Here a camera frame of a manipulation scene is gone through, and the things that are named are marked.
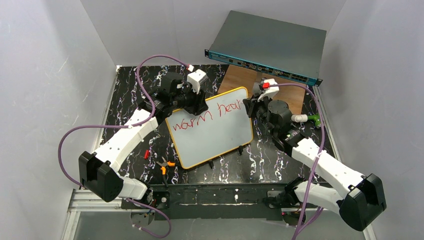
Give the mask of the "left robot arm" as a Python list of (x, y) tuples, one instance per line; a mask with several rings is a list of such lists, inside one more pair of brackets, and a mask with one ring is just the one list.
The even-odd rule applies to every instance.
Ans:
[(78, 158), (82, 186), (105, 202), (116, 198), (141, 200), (151, 192), (141, 180), (119, 175), (124, 160), (173, 111), (183, 109), (199, 116), (208, 110), (204, 83), (207, 74), (198, 69), (187, 77), (170, 72), (167, 82), (147, 93), (124, 127), (93, 153), (83, 152)]

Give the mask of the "orange framed whiteboard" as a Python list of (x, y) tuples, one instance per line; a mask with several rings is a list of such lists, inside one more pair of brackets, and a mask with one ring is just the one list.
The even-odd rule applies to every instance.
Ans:
[(248, 90), (237, 87), (206, 99), (208, 110), (200, 115), (178, 109), (165, 120), (183, 169), (191, 169), (253, 140), (252, 122), (243, 103), (247, 97)]

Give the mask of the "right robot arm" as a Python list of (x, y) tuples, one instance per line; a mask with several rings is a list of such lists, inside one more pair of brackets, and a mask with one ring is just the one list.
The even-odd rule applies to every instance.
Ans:
[(307, 179), (297, 177), (285, 186), (283, 193), (267, 197), (269, 204), (310, 203), (338, 214), (356, 231), (365, 230), (386, 210), (382, 180), (373, 173), (366, 176), (355, 171), (320, 150), (310, 137), (292, 125), (292, 113), (286, 102), (267, 96), (260, 99), (258, 94), (242, 102), (249, 118), (266, 125), (278, 150), (308, 166), (330, 185), (308, 184)]

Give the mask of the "red marker cap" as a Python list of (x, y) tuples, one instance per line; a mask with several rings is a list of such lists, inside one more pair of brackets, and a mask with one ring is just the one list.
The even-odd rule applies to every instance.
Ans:
[(150, 151), (147, 149), (144, 153), (144, 156), (143, 156), (144, 159), (147, 160), (149, 158), (149, 155), (150, 155)]

